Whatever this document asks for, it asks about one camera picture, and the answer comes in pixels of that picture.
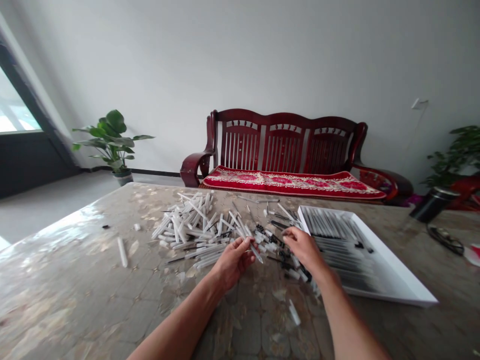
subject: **potted plant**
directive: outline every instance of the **potted plant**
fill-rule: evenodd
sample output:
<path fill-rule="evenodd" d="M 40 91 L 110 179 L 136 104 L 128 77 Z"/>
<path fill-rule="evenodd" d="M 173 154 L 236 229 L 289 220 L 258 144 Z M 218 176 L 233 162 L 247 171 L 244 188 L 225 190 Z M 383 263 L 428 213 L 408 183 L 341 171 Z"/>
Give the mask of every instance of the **potted plant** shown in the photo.
<path fill-rule="evenodd" d="M 436 159 L 436 164 L 431 167 L 434 174 L 422 182 L 429 188 L 436 186 L 449 188 L 457 180 L 480 170 L 480 127 L 476 125 L 460 127 L 450 131 L 450 134 L 457 135 L 457 138 L 448 151 L 445 153 L 436 151 L 427 157 Z"/>
<path fill-rule="evenodd" d="M 127 126 L 123 115 L 118 110 L 112 110 L 105 117 L 101 117 L 96 126 L 90 125 L 72 129 L 72 131 L 89 133 L 93 136 L 90 140 L 74 142 L 72 150 L 77 151 L 82 146 L 97 149 L 100 155 L 91 155 L 89 158 L 102 159 L 106 162 L 120 186 L 133 181 L 132 170 L 125 165 L 125 160 L 135 159 L 131 155 L 135 153 L 132 150 L 135 147 L 135 141 L 154 138 L 150 135 L 123 137 L 121 134 L 127 131 Z"/>

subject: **table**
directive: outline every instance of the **table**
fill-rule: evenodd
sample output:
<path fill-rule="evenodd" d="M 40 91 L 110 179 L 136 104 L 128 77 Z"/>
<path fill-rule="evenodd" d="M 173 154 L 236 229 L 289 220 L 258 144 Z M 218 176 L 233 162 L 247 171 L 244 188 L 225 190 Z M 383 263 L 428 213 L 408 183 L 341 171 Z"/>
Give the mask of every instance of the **table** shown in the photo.
<path fill-rule="evenodd" d="M 192 274 L 193 260 L 165 265 L 174 251 L 149 243 L 161 209 L 178 201 L 177 192 L 192 189 L 127 184 L 0 252 L 0 359 L 126 358 L 210 268 Z M 226 214 L 236 194 L 215 191 L 212 211 Z M 299 197 L 280 201 L 292 210 L 304 204 L 355 212 L 440 301 L 424 309 L 352 297 L 395 359 L 478 359 L 480 269 L 424 231 L 402 239 L 398 228 L 408 209 Z M 251 222 L 247 202 L 235 204 Z M 266 226 L 266 204 L 249 206 Z M 440 220 L 465 245 L 478 242 L 478 215 L 445 211 Z M 134 231 L 135 223 L 142 230 Z M 129 268 L 121 266 L 118 236 L 129 251 Z M 180 272 L 187 275 L 183 282 Z M 299 327 L 278 300 L 281 289 L 297 304 Z M 218 305 L 194 358 L 333 359 L 322 301 L 309 285 L 285 279 L 276 262 L 256 262 Z"/>

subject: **wooden bench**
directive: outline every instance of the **wooden bench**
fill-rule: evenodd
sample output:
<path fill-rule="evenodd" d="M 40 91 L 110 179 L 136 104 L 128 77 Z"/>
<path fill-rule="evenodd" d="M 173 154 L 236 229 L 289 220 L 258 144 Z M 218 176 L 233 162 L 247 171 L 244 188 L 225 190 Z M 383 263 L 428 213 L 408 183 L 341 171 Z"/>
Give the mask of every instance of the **wooden bench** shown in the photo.
<path fill-rule="evenodd" d="M 391 184 L 383 202 L 393 205 L 399 205 L 413 193 L 412 184 L 405 177 L 362 163 L 361 150 L 368 129 L 365 122 L 338 116 L 308 119 L 288 112 L 260 115 L 245 109 L 228 109 L 212 111 L 206 126 L 205 150 L 189 155 L 180 169 L 187 187 L 200 185 L 198 169 L 206 177 L 213 157 L 214 169 L 220 164 L 238 170 L 321 175 L 358 169 Z"/>

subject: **eyeglasses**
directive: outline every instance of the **eyeglasses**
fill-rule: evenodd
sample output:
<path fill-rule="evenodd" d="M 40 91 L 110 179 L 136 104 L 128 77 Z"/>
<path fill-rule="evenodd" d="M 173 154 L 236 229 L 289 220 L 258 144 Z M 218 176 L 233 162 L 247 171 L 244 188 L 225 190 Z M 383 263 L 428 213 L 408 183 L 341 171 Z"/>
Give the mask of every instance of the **eyeglasses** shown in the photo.
<path fill-rule="evenodd" d="M 452 253 L 463 256 L 465 251 L 464 245 L 456 237 L 451 236 L 444 228 L 426 224 L 426 231 L 428 235 Z"/>

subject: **person's left hand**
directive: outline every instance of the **person's left hand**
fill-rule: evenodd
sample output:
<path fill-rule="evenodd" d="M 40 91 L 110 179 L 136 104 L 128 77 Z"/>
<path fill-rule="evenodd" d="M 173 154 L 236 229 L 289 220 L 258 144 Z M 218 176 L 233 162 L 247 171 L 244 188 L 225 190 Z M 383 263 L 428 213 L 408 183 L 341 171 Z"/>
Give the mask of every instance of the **person's left hand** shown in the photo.
<path fill-rule="evenodd" d="M 247 236 L 245 240 L 239 237 L 225 248 L 211 269 L 209 275 L 215 277 L 225 292 L 233 288 L 245 270 L 255 262 L 255 255 L 247 251 L 250 243 L 253 243 L 258 251 L 258 245 L 253 237 Z"/>

